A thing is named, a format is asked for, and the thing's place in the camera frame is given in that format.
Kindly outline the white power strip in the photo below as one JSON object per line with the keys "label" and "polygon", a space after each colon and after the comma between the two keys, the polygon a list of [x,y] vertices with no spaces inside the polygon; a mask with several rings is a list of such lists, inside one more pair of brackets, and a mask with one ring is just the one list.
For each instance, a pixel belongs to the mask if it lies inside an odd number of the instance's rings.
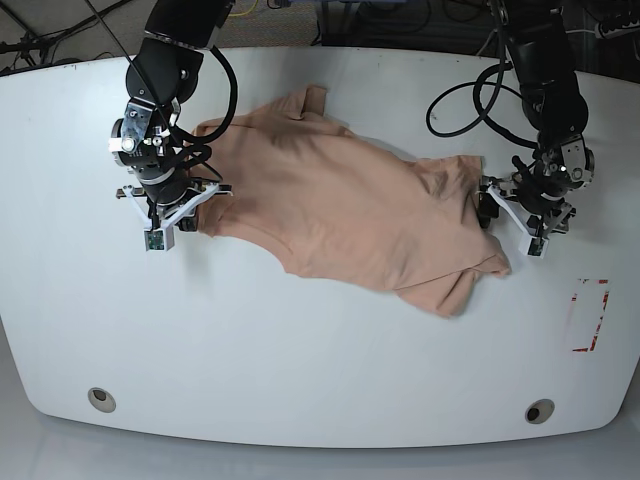
{"label": "white power strip", "polygon": [[639,32],[639,11],[631,10],[604,18],[595,26],[598,39],[609,40]]}

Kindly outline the red tape rectangle marking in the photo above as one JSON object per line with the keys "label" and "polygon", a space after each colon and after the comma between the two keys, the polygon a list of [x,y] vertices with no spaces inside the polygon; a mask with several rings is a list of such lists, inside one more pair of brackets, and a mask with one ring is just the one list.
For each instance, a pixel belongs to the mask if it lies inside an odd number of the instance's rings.
{"label": "red tape rectangle marking", "polygon": [[571,298],[566,333],[566,341],[572,352],[591,352],[595,349],[609,292],[608,279],[578,281]]}

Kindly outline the peach t-shirt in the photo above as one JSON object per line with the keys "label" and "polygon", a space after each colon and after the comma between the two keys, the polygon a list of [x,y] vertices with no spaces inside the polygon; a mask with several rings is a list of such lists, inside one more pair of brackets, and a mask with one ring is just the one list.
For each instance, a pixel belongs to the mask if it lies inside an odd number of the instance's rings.
{"label": "peach t-shirt", "polygon": [[234,118],[212,144],[230,184],[198,209],[197,229],[251,242],[290,274],[392,292],[443,317],[475,283],[510,265],[477,217],[482,161],[406,161],[324,114],[310,86]]}

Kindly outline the black tripod stand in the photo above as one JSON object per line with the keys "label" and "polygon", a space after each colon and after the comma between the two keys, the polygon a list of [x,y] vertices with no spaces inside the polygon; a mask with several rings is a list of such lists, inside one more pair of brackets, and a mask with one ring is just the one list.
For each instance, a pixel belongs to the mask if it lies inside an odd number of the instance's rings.
{"label": "black tripod stand", "polygon": [[1,12],[23,31],[23,35],[15,43],[1,41],[1,56],[12,55],[12,60],[7,65],[1,66],[2,76],[17,73],[20,69],[29,70],[51,66],[57,48],[62,42],[97,26],[99,23],[95,16],[89,16],[60,30],[37,33],[5,1],[1,2]]}

